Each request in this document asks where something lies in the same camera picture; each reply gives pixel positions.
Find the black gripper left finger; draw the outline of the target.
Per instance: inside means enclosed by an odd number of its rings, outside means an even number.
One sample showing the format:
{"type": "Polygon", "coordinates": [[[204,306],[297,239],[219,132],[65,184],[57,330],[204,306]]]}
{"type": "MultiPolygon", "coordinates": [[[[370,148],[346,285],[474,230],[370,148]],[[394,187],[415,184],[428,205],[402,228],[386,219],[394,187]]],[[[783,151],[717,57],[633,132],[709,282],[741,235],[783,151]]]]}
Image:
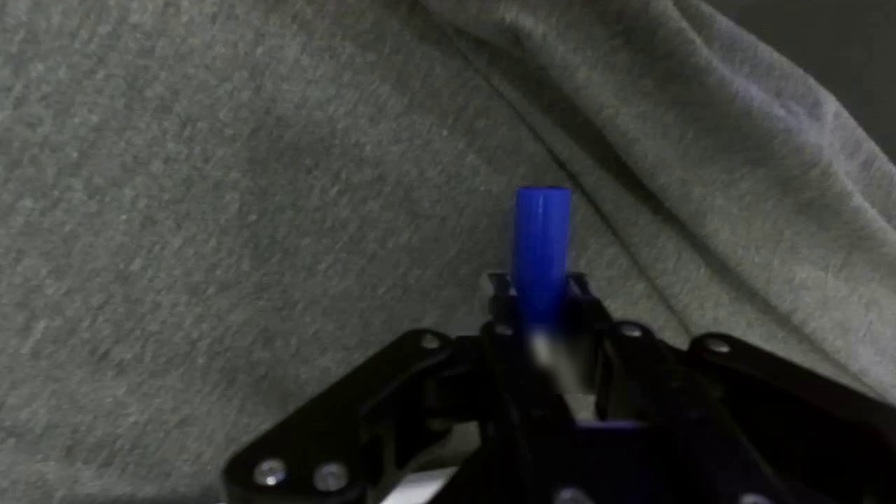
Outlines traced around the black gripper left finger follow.
{"type": "Polygon", "coordinates": [[[551,504],[577,422],[521,337],[409,330],[223,464],[227,504],[380,504],[457,422],[478,447],[432,504],[551,504]]]}

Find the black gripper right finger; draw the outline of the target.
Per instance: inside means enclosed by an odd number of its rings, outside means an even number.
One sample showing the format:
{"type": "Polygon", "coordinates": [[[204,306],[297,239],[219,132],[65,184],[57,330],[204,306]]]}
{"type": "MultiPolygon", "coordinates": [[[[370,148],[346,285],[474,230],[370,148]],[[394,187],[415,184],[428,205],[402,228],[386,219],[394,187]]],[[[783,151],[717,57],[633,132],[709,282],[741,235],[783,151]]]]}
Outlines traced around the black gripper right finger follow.
{"type": "Polygon", "coordinates": [[[682,348],[615,320],[573,275],[563,344],[594,419],[678,504],[896,504],[896,408],[730,334],[682,348]]]}

